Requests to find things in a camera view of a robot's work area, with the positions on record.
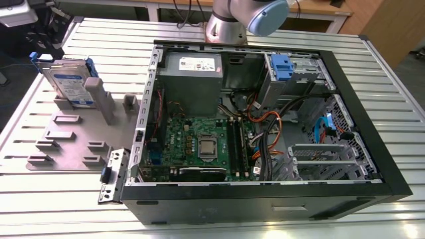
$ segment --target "wooden desk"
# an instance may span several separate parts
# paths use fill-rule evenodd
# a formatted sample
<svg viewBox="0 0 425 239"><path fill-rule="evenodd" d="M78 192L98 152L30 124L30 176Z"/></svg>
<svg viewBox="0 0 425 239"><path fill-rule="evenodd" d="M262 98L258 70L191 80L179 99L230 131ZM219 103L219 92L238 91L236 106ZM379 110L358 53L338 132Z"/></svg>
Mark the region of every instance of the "wooden desk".
<svg viewBox="0 0 425 239"><path fill-rule="evenodd" d="M143 2L155 2L155 3L171 3L173 0L131 0L131 1L143 1ZM177 4L189 5L189 0L175 0ZM213 0L199 0L201 6L211 6ZM342 4L340 8L328 5L327 0L299 0L300 12L322 15L346 15L352 14L351 10ZM290 6L290 12L298 11L298 5L292 4Z"/></svg>
<svg viewBox="0 0 425 239"><path fill-rule="evenodd" d="M142 2L146 4L149 11L149 20L158 21L157 10L159 8L174 9L173 0L129 0L133 2ZM189 8L189 0L175 0L178 9ZM199 0L203 11L211 11L213 0ZM314 20L327 20L331 21L326 33L338 33L346 17L348 17L352 12L343 3L340 8L332 7L328 5L327 0L299 0L300 6L300 16L303 19ZM197 6L197 1L191 0L191 9L199 10ZM288 17L295 18L298 12L298 5L294 3L290 6Z"/></svg>

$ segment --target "motherboard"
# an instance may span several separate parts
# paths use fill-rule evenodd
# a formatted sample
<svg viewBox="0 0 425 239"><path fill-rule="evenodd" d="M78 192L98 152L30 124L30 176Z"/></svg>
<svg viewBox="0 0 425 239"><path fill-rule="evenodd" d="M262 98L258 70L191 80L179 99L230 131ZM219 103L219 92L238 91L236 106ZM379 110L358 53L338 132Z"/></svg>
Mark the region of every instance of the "motherboard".
<svg viewBox="0 0 425 239"><path fill-rule="evenodd" d="M163 150L149 153L145 180L190 181L174 176L186 173L193 177L202 171L223 181L248 181L251 153L246 146L251 131L251 123L242 119L169 118Z"/></svg>

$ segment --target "cpu socket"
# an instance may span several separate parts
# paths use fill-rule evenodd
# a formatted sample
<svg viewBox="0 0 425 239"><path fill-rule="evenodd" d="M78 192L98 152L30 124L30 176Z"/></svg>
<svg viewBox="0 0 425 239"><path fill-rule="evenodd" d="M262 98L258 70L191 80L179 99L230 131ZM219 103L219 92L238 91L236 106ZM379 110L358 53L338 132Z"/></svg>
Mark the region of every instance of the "cpu socket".
<svg viewBox="0 0 425 239"><path fill-rule="evenodd" d="M203 162L211 162L217 158L217 138L198 137L198 158Z"/></svg>

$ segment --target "green circuit board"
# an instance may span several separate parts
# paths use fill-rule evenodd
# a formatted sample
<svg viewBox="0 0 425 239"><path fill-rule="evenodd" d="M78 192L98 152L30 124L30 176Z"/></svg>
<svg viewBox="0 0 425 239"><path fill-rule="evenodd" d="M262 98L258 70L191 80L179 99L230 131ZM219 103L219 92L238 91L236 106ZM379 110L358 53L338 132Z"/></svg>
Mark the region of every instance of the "green circuit board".
<svg viewBox="0 0 425 239"><path fill-rule="evenodd" d="M163 166L190 166L190 167L222 167L227 169L227 151L226 151L226 130L225 119L182 119L169 120L165 136L165 149L162 152ZM197 157L198 136L213 135L217 141L217 159L211 162L203 162Z"/></svg>
<svg viewBox="0 0 425 239"><path fill-rule="evenodd" d="M242 123L240 129L251 132L252 125ZM198 157L198 140L210 138L215 143L215 157ZM150 168L153 181L166 182L167 173L173 167L207 167L226 169L226 181L250 181L247 152L242 149L243 166L236 174L231 170L227 145L227 120L206 118L169 118L165 135L165 148L161 155L161 165Z"/></svg>

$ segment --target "aluminum workbench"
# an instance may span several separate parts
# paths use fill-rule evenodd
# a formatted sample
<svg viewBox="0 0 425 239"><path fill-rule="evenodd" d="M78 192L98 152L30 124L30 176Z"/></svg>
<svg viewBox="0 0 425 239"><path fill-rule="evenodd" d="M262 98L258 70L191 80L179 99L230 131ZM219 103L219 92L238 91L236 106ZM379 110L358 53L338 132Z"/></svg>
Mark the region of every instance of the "aluminum workbench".
<svg viewBox="0 0 425 239"><path fill-rule="evenodd" d="M66 57L89 55L113 98L141 98L153 39L203 41L202 28L85 18L69 29ZM335 221L145 227L123 205L97 205L98 172L27 171L55 95L37 76L0 135L0 236L42 238L425 238L425 113L374 47L352 35L276 31L250 45L334 52L412 195Z"/></svg>

